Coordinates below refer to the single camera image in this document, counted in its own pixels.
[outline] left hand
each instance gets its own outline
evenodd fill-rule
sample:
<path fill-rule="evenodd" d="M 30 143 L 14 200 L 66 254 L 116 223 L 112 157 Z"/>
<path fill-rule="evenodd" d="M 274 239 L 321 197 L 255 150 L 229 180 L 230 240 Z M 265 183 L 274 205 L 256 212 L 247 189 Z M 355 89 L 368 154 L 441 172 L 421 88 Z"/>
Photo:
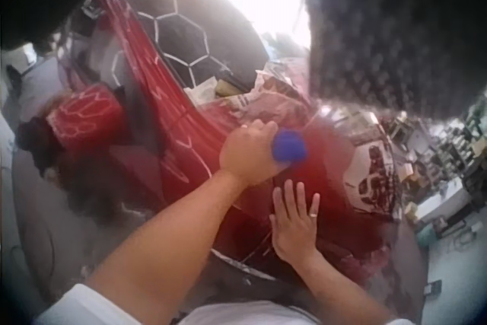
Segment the left hand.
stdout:
<path fill-rule="evenodd" d="M 264 124 L 260 119 L 235 129 L 221 149 L 220 168 L 246 186 L 274 177 L 288 166 L 272 157 L 272 140 L 277 130 L 275 122 Z"/>
<path fill-rule="evenodd" d="M 272 226 L 272 245 L 275 252 L 285 262 L 298 270 L 317 254 L 317 216 L 320 195 L 315 193 L 310 211 L 306 208 L 304 184 L 296 186 L 294 197 L 293 182 L 284 184 L 284 200 L 281 188 L 272 194 L 275 214 L 270 215 Z"/>

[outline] gray floor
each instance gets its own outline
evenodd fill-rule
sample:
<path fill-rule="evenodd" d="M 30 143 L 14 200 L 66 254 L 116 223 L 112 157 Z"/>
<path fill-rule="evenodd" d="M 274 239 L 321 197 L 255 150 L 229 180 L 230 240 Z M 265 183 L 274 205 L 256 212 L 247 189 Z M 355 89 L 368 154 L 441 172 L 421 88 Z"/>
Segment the gray floor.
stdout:
<path fill-rule="evenodd" d="M 24 79 L 18 111 L 22 120 L 30 118 L 50 95 L 60 90 L 59 81 L 50 77 L 53 75 L 51 68 L 55 67 L 55 62 L 46 62 L 35 75 Z M 12 137 L 10 135 L 8 140 L 10 148 Z M 144 221 L 144 217 L 137 212 L 125 212 L 111 225 L 99 226 L 90 218 L 75 215 L 67 206 L 65 194 L 42 180 L 31 157 L 22 151 L 14 153 L 12 172 L 14 179 L 11 188 L 15 201 L 12 208 L 16 211 L 21 241 L 21 249 L 16 251 L 19 256 L 25 255 L 27 258 L 31 275 L 24 267 L 22 275 L 12 277 L 11 285 L 17 286 L 24 278 L 21 276 L 25 275 L 37 285 L 44 306 L 86 278 L 113 248 Z M 4 239 L 6 235 L 10 236 L 11 232 L 4 234 Z M 398 315 L 419 323 L 426 277 L 424 258 L 412 231 L 403 224 L 399 228 L 399 238 L 393 248 L 390 264 L 368 283 L 367 288 Z M 243 276 L 236 269 L 211 259 L 185 308 L 190 309 L 221 294 L 225 294 L 225 298 L 275 298 L 290 292 L 291 289 L 285 285 Z M 301 301 L 307 300 L 303 294 L 296 297 Z M 41 308 L 42 305 L 32 305 L 30 314 L 38 313 Z"/>

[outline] skin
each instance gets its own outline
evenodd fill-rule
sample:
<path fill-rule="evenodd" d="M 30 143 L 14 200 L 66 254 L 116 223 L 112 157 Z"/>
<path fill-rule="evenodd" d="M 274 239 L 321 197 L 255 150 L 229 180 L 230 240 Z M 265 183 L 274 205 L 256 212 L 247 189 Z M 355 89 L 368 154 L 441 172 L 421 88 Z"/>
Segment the skin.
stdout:
<path fill-rule="evenodd" d="M 156 215 L 133 233 L 97 268 L 86 285 L 138 321 L 169 323 L 194 285 L 232 203 L 251 185 L 285 168 L 272 159 L 275 123 L 256 120 L 233 131 L 220 154 L 221 169 L 198 189 Z M 316 215 L 320 197 L 310 212 L 304 186 L 294 200 L 292 182 L 285 198 L 273 194 L 272 242 L 279 257 L 290 263 L 318 301 L 340 323 L 386 323 L 387 309 L 337 272 L 317 251 Z"/>
<path fill-rule="evenodd" d="M 361 287 L 331 266 L 316 249 L 317 214 L 320 196 L 315 194 L 307 210 L 304 184 L 285 182 L 273 193 L 275 214 L 270 216 L 272 245 L 306 283 L 323 309 L 323 323 L 385 324 L 391 313 Z"/>
<path fill-rule="evenodd" d="M 130 235 L 86 285 L 144 324 L 169 323 L 232 203 L 285 167 L 272 159 L 276 132 L 275 123 L 260 120 L 233 131 L 221 150 L 220 171 Z"/>

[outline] glossy surface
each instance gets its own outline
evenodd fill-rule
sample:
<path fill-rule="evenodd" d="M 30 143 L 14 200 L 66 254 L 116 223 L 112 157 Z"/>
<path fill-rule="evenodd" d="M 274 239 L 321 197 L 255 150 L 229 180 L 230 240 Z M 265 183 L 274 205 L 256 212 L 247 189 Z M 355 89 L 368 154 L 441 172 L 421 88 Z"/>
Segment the glossy surface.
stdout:
<path fill-rule="evenodd" d="M 88 22 L 79 20 L 83 15 Z M 173 38 L 162 37 L 164 32 Z M 206 54 L 199 55 L 198 47 Z M 187 51 L 192 48 L 194 54 Z M 195 107 L 186 96 L 182 87 L 194 87 L 223 67 L 252 87 L 255 70 L 267 61 L 258 35 L 229 3 L 87 0 L 67 22 L 58 57 L 66 86 L 80 91 L 103 82 L 113 91 L 124 90 L 119 100 L 132 140 L 109 146 L 100 139 L 105 145 L 99 148 L 140 190 L 150 192 L 147 204 L 153 209 L 210 178 L 226 135 L 241 123 L 275 120 L 300 131 L 308 159 L 235 202 L 214 246 L 223 260 L 256 269 L 259 276 L 294 281 L 272 250 L 268 220 L 272 189 L 292 179 L 304 182 L 309 196 L 322 196 L 317 246 L 333 265 L 363 282 L 387 262 L 399 191 L 387 137 L 366 112 L 325 118 L 304 94 L 306 85 L 297 87 L 293 99 L 263 91 L 239 115 L 220 100 Z M 199 68 L 200 62 L 208 64 Z"/>

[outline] blue handle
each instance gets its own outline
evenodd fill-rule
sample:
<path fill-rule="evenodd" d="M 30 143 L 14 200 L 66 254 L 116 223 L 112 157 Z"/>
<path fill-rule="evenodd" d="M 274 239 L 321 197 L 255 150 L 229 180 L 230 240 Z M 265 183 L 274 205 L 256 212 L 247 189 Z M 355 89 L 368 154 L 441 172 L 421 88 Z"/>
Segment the blue handle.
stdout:
<path fill-rule="evenodd" d="M 307 149 L 301 135 L 295 131 L 280 131 L 272 142 L 272 156 L 279 162 L 298 162 L 307 158 Z"/>

